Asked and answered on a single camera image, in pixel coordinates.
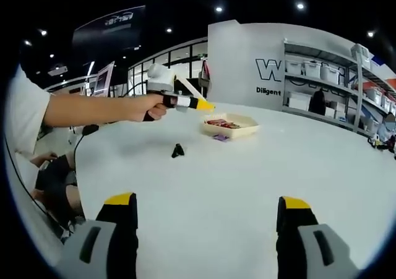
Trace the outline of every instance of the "snack package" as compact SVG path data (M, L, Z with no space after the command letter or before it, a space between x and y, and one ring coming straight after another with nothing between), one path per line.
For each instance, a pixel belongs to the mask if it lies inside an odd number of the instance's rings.
M230 139L226 135L220 135L220 134L219 135L214 135L212 138L215 139L215 140L221 141L221 142L226 142L226 141L228 141Z
M220 126L220 127L226 127L228 129L239 129L241 128L239 125L233 123L233 122L227 122L224 119L215 119L215 120L208 120L206 121L207 124L211 124L213 126Z

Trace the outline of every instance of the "glass wall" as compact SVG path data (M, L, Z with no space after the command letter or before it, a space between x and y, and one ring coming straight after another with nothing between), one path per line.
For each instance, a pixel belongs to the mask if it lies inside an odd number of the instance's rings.
M134 95L142 95L142 65L139 64L134 69Z
M148 79L147 71L153 63L172 68L176 75L189 79L193 86L197 87L195 84L198 84L197 79L202 70L202 60L207 59L207 50L208 43L207 40L204 40L184 47L170 49L164 54L130 68L128 89L133 86L136 87L129 95L145 95L147 93L146 84L141 82Z

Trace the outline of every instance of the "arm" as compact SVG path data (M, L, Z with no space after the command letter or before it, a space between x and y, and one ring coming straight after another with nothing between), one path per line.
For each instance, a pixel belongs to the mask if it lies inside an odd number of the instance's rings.
M33 163L35 166L37 166L37 168L41 167L44 163L44 161L48 160L55 160L57 159L57 155L54 152L47 152L44 154L41 154L35 158L33 158L32 160L30 160L31 163Z
M166 113L161 95L137 98L51 95L44 115L48 126L86 126L115 121L143 121L145 113L158 120Z

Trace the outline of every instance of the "dark ceiling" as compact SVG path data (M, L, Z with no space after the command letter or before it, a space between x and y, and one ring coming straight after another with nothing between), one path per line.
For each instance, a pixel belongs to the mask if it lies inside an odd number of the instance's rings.
M42 87L85 75L88 64L76 63L71 57L74 29L106 14L146 5L142 48L128 52L126 59L120 52L114 59L119 71L162 49L207 36L208 24L230 19L240 23L283 22L325 30L368 47L396 71L393 0L301 0L307 6L304 12L296 10L296 1L18 0L19 6L25 9L21 35L32 42L30 47L22 45L22 66ZM214 12L218 5L223 6L221 14ZM173 29L172 33L165 32L168 27ZM39 29L46 30L47 36L41 36ZM374 38L367 37L369 30L376 31ZM47 74L62 64L69 68L63 78ZM95 66L93 73L103 66Z

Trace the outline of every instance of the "tray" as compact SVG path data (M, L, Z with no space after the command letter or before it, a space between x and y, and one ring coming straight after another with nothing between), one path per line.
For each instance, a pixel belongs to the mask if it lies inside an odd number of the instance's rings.
M228 129L226 127L213 126L211 124L205 123L208 120L214 120L214 119L224 119L228 122L233 122L239 125L241 128ZM230 114L230 113L206 115L204 116L204 121L202 123L202 130L205 134L208 135L221 134L221 135L226 135L231 139L254 134L255 132L258 131L259 127L260 126L257 124L257 122L255 122L255 120L253 120L253 118L238 114Z

